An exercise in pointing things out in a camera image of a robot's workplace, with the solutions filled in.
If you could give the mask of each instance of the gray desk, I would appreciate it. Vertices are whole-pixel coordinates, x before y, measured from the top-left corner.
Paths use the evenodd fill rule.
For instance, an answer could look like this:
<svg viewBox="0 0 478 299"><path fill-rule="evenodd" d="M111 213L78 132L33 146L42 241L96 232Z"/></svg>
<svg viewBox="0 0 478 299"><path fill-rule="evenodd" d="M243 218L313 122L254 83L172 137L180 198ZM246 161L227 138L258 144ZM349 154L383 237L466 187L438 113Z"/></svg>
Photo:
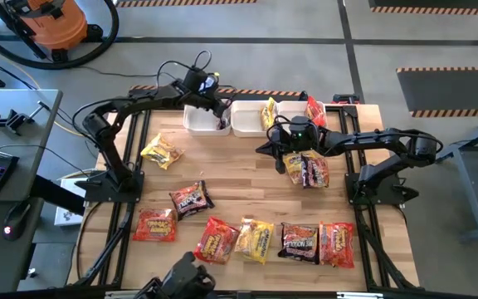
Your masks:
<svg viewBox="0 0 478 299"><path fill-rule="evenodd" d="M7 117L10 109L17 113L31 114L39 100L58 110L62 93L60 91L0 90L0 114ZM56 113L42 110L34 117L35 123L25 124L19 130L22 136L0 128L2 145L42 145L46 146ZM14 242L2 238L2 221L5 214L16 201L26 199L35 183L38 166L44 150L38 147L9 147L2 152L19 157L17 167L0 191L0 292L13 292L17 289L20 276L28 267L32 238L40 217L43 199L32 199L32 209L23 235Z"/></svg>

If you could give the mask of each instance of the black and orange striped tape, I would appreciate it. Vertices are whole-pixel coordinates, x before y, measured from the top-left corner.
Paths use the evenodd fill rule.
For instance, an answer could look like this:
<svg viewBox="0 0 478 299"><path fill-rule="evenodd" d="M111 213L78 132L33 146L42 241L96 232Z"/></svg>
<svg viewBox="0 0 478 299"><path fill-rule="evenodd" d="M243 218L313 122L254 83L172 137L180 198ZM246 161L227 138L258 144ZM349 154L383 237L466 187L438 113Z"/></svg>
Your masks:
<svg viewBox="0 0 478 299"><path fill-rule="evenodd" d="M478 8L439 8L439 7L371 7L372 12L386 13L430 13L447 15L478 16Z"/></svg>
<svg viewBox="0 0 478 299"><path fill-rule="evenodd" d="M213 5L213 4L245 4L255 3L257 0L134 0L119 1L116 7L164 7L186 5Z"/></svg>
<svg viewBox="0 0 478 299"><path fill-rule="evenodd" d="M402 71L478 71L478 66L399 67L396 69L396 72Z"/></svg>
<svg viewBox="0 0 478 299"><path fill-rule="evenodd" d="M132 86L130 90L149 91L156 88L155 86ZM219 88L219 94L240 94L240 95L264 95L264 96L299 96L299 91L259 91L259 90L234 90L233 88Z"/></svg>
<svg viewBox="0 0 478 299"><path fill-rule="evenodd" d="M416 110L409 113L412 117L470 117L478 116L478 109Z"/></svg>

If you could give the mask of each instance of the plastic bin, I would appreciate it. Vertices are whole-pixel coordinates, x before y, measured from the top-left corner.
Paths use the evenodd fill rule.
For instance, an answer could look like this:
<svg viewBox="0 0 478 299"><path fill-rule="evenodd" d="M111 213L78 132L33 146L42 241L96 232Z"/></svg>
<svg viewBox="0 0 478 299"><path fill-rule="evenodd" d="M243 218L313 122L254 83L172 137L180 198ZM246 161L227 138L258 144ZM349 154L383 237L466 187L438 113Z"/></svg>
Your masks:
<svg viewBox="0 0 478 299"><path fill-rule="evenodd" d="M266 100L236 100L232 103L232 128L237 137L266 137L261 110Z"/></svg>
<svg viewBox="0 0 478 299"><path fill-rule="evenodd" d="M213 112L197 109L190 105L183 107L183 127L195 136L226 136L230 134L231 126L216 130L218 118Z"/></svg>
<svg viewBox="0 0 478 299"><path fill-rule="evenodd" d="M317 101L322 106L322 109L325 111L325 104L321 101ZM296 100L283 100L278 103L278 115L283 115L289 120L292 120L295 116L307 116L305 113L305 108L307 107L306 101L296 101ZM289 125L283 125L283 128L289 131Z"/></svg>

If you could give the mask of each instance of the gray floor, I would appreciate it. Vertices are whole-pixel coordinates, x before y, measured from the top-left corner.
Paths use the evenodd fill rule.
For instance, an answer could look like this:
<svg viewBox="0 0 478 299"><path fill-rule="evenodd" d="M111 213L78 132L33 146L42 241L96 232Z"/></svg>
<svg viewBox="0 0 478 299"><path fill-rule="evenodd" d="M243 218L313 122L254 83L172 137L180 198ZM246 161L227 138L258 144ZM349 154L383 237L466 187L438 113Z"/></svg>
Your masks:
<svg viewBox="0 0 478 299"><path fill-rule="evenodd" d="M80 4L91 21L109 26L100 2L82 0ZM353 38L478 40L478 16L375 14L367 0L346 0L346 5ZM119 16L122 37L344 37L336 0L120 8ZM240 88L307 90L324 101L330 101L334 93L354 90L344 45L117 43L89 66L152 74L162 61L190 63L204 49L213 53L209 69L220 72L226 84ZM397 67L408 66L478 66L478 47L356 46L355 55L366 103L381 106L385 126L425 130L450 143L464 139L478 125L478 118L411 118L395 73ZM27 70L42 88L64 91L62 107L69 113L94 100L124 95L132 85L154 83L154 79L99 76L87 70ZM177 76L184 72L174 66L168 71ZM1 77L11 83L9 87L22 87ZM84 142L62 130L53 130L48 146L81 168L94 165ZM40 169L49 179L72 171L49 154ZM461 233L476 225L456 168L445 163L403 174L407 185L421 192L406 211L420 284L433 291L478 295L478 242L458 241ZM53 218L54 207L47 205L35 236L44 244L33 258L41 279L27 279L20 289L60 287L66 282L77 228L53 227Z"/></svg>

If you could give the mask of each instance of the butcher block tabletop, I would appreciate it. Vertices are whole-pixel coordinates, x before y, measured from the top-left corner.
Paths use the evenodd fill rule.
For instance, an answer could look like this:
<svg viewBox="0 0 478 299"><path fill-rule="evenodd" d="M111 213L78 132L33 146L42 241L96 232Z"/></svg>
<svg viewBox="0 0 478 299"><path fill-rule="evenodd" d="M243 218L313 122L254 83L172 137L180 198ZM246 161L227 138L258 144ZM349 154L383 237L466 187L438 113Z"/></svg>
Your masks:
<svg viewBox="0 0 478 299"><path fill-rule="evenodd" d="M377 105L357 105L361 131L383 129ZM340 130L337 114L327 115L328 128ZM137 144L143 117L139 117L131 161L136 160ZM116 146L123 154L129 130L129 120L117 134ZM203 263L216 281L216 290L251 291L365 291L363 264L357 233L354 234L355 268L335 268L312 265L277 257L281 250L281 223L318 227L319 222L355 223L353 208L347 202L344 174L347 173L344 155L328 158L329 187L302 189L291 183L287 174L278 174L273 158L256 154L255 148L265 138L238 138L228 136L191 136L183 127L182 111L152 111L147 144L158 133L184 150L183 156L167 170L155 162L143 161L144 190L131 225L130 242L122 281L123 289L140 289L152 277L162 278L185 252L194 251L210 216L239 228L243 217L275 224L270 250L265 265L245 259L234 252L226 265ZM365 151L368 163L377 164L389 157L385 149ZM97 168L103 169L99 158ZM174 208L169 192L193 185L204 179L215 208L196 213L178 223L173 243L132 241L139 210L145 208ZM103 203L92 214L82 236L80 268L82 275L99 256L105 246L112 203ZM119 220L124 216L121 209ZM401 213L391 206L377 206L379 229L383 246L406 279L417 285L417 273ZM379 282L378 263L370 246L370 259L376 282ZM118 248L112 255L108 282L114 276ZM77 280L76 254L68 283Z"/></svg>

